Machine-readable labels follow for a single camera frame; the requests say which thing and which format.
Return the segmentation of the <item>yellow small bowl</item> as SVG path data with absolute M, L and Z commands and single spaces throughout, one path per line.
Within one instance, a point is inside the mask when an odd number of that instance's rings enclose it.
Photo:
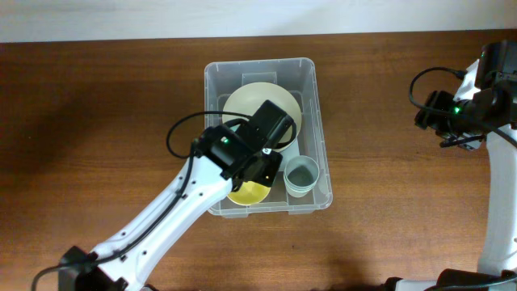
M 262 202 L 269 194 L 270 188 L 255 182 L 245 182 L 236 192 L 228 194 L 228 198 L 237 205 L 249 206 Z

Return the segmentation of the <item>grey plastic cup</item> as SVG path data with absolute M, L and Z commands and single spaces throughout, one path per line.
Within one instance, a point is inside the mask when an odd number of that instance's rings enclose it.
M 311 189 L 319 179 L 320 168 L 309 156 L 296 156 L 284 169 L 284 180 L 290 188 Z

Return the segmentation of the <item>mint green plastic cup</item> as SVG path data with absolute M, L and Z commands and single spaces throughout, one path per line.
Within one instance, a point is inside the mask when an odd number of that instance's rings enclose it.
M 311 188 L 315 187 L 319 179 L 319 172 L 315 174 L 305 167 L 296 168 L 293 171 L 284 172 L 284 182 L 290 188 Z

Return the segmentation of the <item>cream plate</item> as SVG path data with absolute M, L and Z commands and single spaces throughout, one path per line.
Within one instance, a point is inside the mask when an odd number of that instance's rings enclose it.
M 270 100 L 294 119 L 298 135 L 302 124 L 301 108 L 291 93 L 273 83 L 254 82 L 240 87 L 227 99 L 223 111 L 253 116 L 266 100 Z

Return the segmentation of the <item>cream plastic cup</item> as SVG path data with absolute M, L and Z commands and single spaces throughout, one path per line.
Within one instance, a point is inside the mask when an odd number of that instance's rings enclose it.
M 311 188 L 290 188 L 286 187 L 286 192 L 292 197 L 301 198 L 306 196 L 311 191 Z

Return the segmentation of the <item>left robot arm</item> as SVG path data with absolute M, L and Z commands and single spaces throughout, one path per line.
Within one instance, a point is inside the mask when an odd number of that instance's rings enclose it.
M 86 253 L 61 258 L 59 290 L 146 290 L 165 253 L 215 203 L 252 181 L 270 187 L 287 125 L 230 121 L 203 131 L 173 181 L 129 224 Z

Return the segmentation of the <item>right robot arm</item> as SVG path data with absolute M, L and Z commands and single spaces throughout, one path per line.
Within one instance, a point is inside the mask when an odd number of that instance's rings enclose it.
M 445 269 L 434 280 L 390 277 L 383 290 L 514 290 L 516 288 L 516 43 L 486 44 L 465 70 L 448 72 L 462 81 L 457 92 L 430 93 L 414 123 L 434 129 L 440 147 L 476 150 L 490 159 L 487 230 L 474 272 Z

